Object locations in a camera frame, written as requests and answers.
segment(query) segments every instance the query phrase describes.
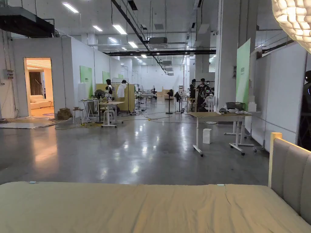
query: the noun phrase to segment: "stack of boxes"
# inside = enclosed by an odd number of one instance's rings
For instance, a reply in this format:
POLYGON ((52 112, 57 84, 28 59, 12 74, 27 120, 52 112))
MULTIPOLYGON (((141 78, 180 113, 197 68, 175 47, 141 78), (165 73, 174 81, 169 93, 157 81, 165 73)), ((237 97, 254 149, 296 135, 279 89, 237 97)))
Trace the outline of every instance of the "stack of boxes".
POLYGON ((69 110, 69 108, 61 108, 58 112, 57 112, 57 118, 59 120, 68 120, 69 118, 72 117, 72 114, 69 110))

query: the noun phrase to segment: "white lampshade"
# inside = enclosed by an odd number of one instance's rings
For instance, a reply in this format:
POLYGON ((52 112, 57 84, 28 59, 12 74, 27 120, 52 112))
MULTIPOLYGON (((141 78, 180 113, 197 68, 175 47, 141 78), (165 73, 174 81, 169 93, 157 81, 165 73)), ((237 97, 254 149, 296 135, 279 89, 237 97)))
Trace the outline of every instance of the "white lampshade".
POLYGON ((311 53, 311 1, 272 0, 272 9, 280 27, 311 53))

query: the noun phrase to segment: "wooden tabletop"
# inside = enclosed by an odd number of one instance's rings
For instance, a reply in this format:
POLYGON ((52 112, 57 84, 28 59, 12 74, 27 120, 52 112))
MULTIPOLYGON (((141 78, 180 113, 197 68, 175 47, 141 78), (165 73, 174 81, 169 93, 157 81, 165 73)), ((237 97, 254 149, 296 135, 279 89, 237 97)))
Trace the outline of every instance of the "wooden tabletop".
POLYGON ((118 105, 121 103, 125 103, 125 102, 109 101, 108 103, 106 103, 106 102, 99 103, 99 105, 118 105))
POLYGON ((236 113, 229 113, 227 112, 227 114, 223 114, 223 115, 219 115, 217 114, 217 112, 189 112, 190 115, 194 116, 194 117, 236 117, 236 116, 242 116, 242 117, 248 117, 251 116, 251 114, 236 114, 236 113))

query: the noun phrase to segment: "doorway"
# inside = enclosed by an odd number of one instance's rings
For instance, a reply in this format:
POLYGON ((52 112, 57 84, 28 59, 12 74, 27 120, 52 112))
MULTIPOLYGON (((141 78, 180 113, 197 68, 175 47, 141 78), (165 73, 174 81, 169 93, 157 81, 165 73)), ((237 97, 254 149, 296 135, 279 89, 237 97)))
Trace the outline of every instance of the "doorway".
POLYGON ((51 58, 25 58, 24 66, 29 116, 54 118, 51 58))

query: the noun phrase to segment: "bed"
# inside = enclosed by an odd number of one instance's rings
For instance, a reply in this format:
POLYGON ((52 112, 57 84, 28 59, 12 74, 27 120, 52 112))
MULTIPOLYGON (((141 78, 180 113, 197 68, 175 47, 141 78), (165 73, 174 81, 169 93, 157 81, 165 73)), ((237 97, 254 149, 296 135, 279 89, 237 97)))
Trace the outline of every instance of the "bed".
POLYGON ((310 152, 280 137, 269 187, 0 185, 0 232, 311 232, 310 152))

